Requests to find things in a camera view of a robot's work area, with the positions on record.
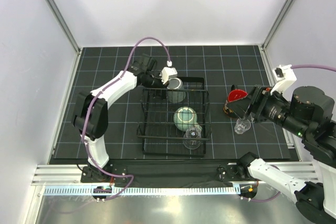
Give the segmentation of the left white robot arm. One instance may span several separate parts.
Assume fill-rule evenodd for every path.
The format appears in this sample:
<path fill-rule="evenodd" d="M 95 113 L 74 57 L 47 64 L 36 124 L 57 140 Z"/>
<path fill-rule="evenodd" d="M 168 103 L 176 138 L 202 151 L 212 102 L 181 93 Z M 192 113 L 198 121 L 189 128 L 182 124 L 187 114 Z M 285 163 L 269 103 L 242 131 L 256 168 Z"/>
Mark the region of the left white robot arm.
<path fill-rule="evenodd" d="M 111 169 L 106 166 L 109 155 L 104 142 L 110 107 L 138 86 L 165 88 L 169 80 L 177 75 L 171 57 L 167 58 L 158 76 L 151 73 L 155 64 L 156 60 L 150 56 L 143 56 L 134 62 L 129 57 L 125 69 L 112 80 L 90 92 L 80 92 L 77 96 L 71 123 L 79 131 L 93 177 L 99 182 L 106 182 L 112 176 Z"/>

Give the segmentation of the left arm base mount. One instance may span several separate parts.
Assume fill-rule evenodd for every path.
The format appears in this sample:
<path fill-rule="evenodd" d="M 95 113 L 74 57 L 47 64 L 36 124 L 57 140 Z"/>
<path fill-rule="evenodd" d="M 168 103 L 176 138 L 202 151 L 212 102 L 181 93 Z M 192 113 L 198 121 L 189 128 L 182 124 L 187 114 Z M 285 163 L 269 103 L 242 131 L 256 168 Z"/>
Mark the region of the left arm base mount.
<path fill-rule="evenodd" d="M 121 196 L 133 183 L 134 176 L 127 174 L 126 170 L 114 170 L 107 165 L 103 170 L 88 164 L 81 168 L 81 183 L 108 183 L 107 186 L 97 186 L 93 189 L 93 198 L 96 202 L 106 202 Z M 121 189 L 113 189 L 113 185 L 117 182 L 125 183 Z"/>

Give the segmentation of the dark green ceramic mug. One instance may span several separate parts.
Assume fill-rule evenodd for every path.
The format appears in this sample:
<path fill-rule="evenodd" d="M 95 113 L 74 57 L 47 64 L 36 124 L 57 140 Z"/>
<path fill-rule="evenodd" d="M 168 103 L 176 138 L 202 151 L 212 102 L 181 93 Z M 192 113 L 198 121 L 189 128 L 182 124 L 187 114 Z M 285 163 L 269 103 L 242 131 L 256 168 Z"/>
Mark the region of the dark green ceramic mug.
<path fill-rule="evenodd" d="M 170 103 L 181 103 L 186 96 L 184 85 L 180 78 L 172 78 L 167 86 L 167 100 Z"/>

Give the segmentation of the teal speckled ceramic mug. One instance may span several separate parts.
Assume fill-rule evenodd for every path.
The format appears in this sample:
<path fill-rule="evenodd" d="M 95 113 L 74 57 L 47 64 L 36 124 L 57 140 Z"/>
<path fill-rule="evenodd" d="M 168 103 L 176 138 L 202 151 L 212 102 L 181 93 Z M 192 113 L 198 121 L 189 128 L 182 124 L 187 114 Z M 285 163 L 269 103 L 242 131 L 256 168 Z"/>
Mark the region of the teal speckled ceramic mug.
<path fill-rule="evenodd" d="M 196 112 L 188 106 L 180 107 L 175 111 L 173 122 L 176 128 L 182 132 L 185 132 L 192 127 L 199 131 L 202 130 L 202 127 L 197 122 Z"/>

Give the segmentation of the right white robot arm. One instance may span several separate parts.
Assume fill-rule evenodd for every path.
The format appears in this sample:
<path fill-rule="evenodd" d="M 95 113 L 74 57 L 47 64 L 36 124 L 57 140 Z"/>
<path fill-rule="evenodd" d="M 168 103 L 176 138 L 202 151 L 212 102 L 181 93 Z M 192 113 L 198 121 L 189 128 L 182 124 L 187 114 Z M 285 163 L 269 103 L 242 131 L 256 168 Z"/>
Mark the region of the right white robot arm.
<path fill-rule="evenodd" d="M 270 121 L 301 139 L 304 148 L 320 166 L 322 182 L 314 183 L 276 169 L 252 152 L 237 162 L 242 180 L 262 180 L 294 203 L 313 223 L 335 223 L 335 101 L 321 89 L 301 86 L 291 101 L 270 87 L 255 86 L 244 98 L 227 106 L 239 119 L 251 116 L 255 122 Z"/>

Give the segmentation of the large clear plastic cup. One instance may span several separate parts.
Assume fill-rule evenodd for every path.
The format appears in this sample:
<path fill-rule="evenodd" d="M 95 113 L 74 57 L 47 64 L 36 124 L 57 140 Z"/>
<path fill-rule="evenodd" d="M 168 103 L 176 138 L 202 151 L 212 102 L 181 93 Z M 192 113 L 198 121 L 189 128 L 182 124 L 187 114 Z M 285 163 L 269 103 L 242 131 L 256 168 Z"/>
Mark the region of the large clear plastic cup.
<path fill-rule="evenodd" d="M 199 125 L 189 127 L 185 134 L 183 144 L 189 150 L 195 150 L 200 147 L 202 138 L 202 128 Z"/>

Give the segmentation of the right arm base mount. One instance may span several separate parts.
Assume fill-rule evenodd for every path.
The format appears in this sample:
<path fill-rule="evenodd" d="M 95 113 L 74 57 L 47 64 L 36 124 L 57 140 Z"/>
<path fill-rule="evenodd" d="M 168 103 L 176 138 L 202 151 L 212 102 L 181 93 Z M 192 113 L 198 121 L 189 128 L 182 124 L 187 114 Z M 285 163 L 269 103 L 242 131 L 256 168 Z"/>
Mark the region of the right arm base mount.
<path fill-rule="evenodd" d="M 221 182 L 239 189 L 237 195 L 240 200 L 258 203 L 266 202 L 265 199 L 255 198 L 258 193 L 259 180 L 252 178 L 241 165 L 219 166 L 216 170 Z"/>

